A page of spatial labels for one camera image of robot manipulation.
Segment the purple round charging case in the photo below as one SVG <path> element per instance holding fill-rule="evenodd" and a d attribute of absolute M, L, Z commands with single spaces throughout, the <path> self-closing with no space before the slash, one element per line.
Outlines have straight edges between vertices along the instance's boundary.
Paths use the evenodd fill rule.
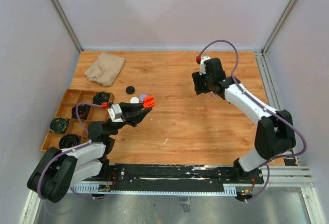
<path fill-rule="evenodd" d="M 141 102 L 143 102 L 144 99 L 145 99 L 147 96 L 148 96 L 147 94 L 141 94 L 141 95 L 139 96 L 139 100 L 140 100 Z"/>

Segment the orange round charging case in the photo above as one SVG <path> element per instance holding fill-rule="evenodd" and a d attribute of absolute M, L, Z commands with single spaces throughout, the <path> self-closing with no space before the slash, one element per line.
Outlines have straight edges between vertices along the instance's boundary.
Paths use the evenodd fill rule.
<path fill-rule="evenodd" d="M 143 99 L 143 108 L 149 109 L 155 106 L 156 102 L 153 96 L 146 96 Z"/>

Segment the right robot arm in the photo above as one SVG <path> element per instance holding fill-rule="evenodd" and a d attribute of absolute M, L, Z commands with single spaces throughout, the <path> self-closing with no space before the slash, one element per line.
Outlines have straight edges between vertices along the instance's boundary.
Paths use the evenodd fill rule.
<path fill-rule="evenodd" d="M 263 163 L 296 146 L 291 125 L 292 116 L 287 110 L 278 111 L 268 106 L 233 77 L 228 77 L 220 59 L 197 56 L 199 71 L 192 73 L 196 94 L 212 93 L 241 110 L 256 126 L 253 149 L 233 163 L 233 177 L 244 183 Z"/>

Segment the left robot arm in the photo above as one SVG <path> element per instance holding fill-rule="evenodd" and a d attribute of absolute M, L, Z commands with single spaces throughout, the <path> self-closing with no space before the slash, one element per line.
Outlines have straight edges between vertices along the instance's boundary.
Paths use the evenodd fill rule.
<path fill-rule="evenodd" d="M 94 121 L 87 127 L 88 141 L 65 149 L 49 148 L 27 181 L 28 189 L 42 200 L 59 202 L 75 184 L 95 177 L 108 180 L 110 165 L 107 155 L 112 151 L 119 130 L 126 125 L 137 126 L 153 109 L 149 103 L 104 103 L 109 119 Z"/>

